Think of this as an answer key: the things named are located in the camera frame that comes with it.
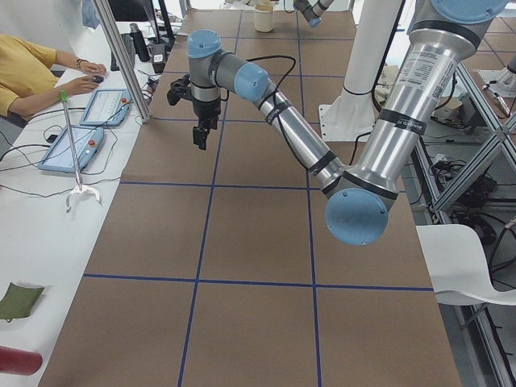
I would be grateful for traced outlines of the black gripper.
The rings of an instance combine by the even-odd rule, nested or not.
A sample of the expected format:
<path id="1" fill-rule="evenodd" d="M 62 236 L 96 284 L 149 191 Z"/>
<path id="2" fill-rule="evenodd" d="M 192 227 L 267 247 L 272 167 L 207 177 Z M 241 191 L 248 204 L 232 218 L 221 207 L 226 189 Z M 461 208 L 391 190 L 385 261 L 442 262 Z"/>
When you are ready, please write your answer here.
<path id="1" fill-rule="evenodd" d="M 216 130 L 221 114 L 221 98 L 211 101 L 193 99 L 193 112 L 198 117 L 198 126 L 193 127 L 193 143 L 206 150 L 207 130 Z"/>

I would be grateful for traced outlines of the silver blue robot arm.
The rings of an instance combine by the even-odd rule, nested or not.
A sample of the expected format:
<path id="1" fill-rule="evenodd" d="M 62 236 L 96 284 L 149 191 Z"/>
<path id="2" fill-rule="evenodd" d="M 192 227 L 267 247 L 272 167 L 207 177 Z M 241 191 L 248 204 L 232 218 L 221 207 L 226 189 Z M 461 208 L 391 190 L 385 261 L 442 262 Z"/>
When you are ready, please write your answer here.
<path id="1" fill-rule="evenodd" d="M 258 64 L 225 51 L 215 31 L 189 34 L 187 97 L 198 124 L 193 142 L 206 148 L 217 127 L 222 90 L 251 102 L 283 137 L 299 164 L 320 180 L 327 197 L 329 232 L 350 245 L 379 239 L 397 199 L 397 179 L 406 158 L 459 63 L 472 56 L 503 1 L 425 1 L 414 15 L 406 53 L 386 104 L 358 161 L 344 164 Z"/>
<path id="2" fill-rule="evenodd" d="M 317 27 L 321 21 L 321 16 L 330 7 L 333 0 L 318 0 L 312 5 L 308 0 L 294 0 L 293 8 L 299 11 L 310 27 Z"/>

